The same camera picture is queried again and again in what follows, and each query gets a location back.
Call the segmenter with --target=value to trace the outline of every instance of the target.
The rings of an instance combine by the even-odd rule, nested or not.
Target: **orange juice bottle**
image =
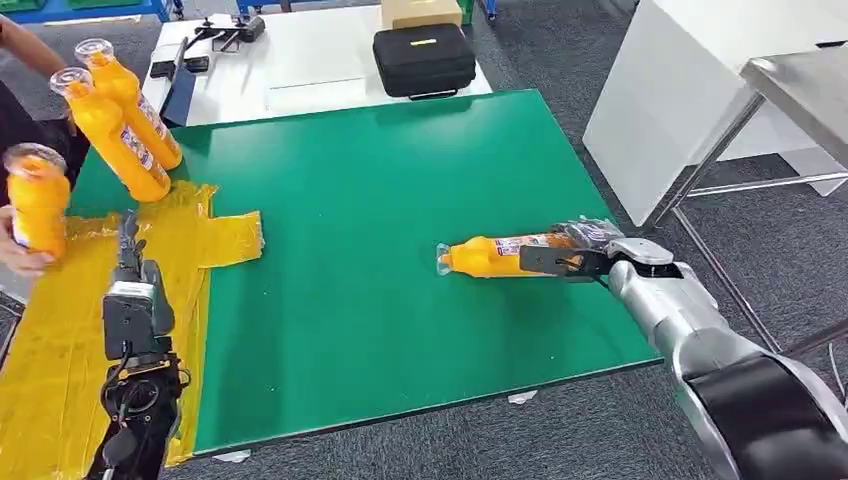
[[[462,272],[472,277],[532,277],[543,273],[524,271],[519,267],[518,253],[522,246],[553,248],[579,248],[603,250],[607,244],[624,234],[609,220],[581,216],[578,220],[557,223],[547,233],[519,237],[474,237],[467,242],[449,247],[436,247],[436,267],[440,275]],[[582,258],[569,259],[580,265]]]
[[[542,273],[527,272],[518,267],[518,251],[522,245],[538,247],[573,247],[571,238],[563,233],[540,233],[519,237],[474,237],[465,243],[436,247],[437,269],[440,275],[461,272],[472,277],[537,277]]]
[[[9,200],[15,208],[12,234],[32,252],[65,254],[65,209],[71,184],[65,178],[65,159],[37,143],[21,143],[6,151],[3,164]]]
[[[50,77],[50,88],[71,107],[74,122],[139,202],[155,202],[171,188],[171,179],[124,122],[121,107],[94,89],[84,68],[63,68]]]
[[[176,168],[183,158],[180,146],[165,127],[159,113],[141,94],[138,78],[115,58],[112,44],[102,38],[83,40],[74,49],[94,77],[98,92],[117,103],[127,125],[165,170]]]

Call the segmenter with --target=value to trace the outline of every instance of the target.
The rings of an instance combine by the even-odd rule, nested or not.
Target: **floor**
[[[499,0],[489,25],[479,9],[467,30],[495,89],[537,88],[578,151],[616,219],[634,232],[581,136],[629,21],[633,0]],[[344,4],[358,4],[346,1]],[[308,4],[306,8],[337,6]],[[235,12],[230,0],[188,0],[187,18]],[[68,59],[97,35],[122,61],[146,71],[158,23],[33,27]],[[61,101],[37,77],[0,55],[0,78],[38,118]],[[779,157],[719,165],[707,182],[791,175]],[[848,304],[848,203],[805,186],[693,199],[685,211],[725,260],[731,276],[783,344],[842,319]],[[754,338],[694,245],[674,222],[649,235],[690,262],[731,325]],[[842,370],[848,346],[835,346]],[[834,385],[826,352],[805,361]],[[487,400],[392,422],[283,440],[244,463],[196,459],[168,470],[177,479],[713,479],[672,401],[662,367],[548,388],[524,405]]]

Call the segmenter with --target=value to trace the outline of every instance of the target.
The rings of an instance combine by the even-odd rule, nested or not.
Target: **green table surface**
[[[600,285],[436,274],[439,242],[610,217],[536,91],[174,134],[172,178],[260,210],[266,241],[212,272],[198,453],[657,358]],[[71,212],[131,207],[89,157]]]

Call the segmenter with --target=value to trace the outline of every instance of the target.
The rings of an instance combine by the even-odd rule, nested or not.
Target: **black carrying case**
[[[452,23],[377,32],[374,59],[390,97],[454,95],[476,75],[474,52]]]

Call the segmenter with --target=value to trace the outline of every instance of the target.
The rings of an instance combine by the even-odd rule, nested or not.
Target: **cardboard box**
[[[456,0],[382,0],[381,10],[385,29],[462,24],[462,10]]]

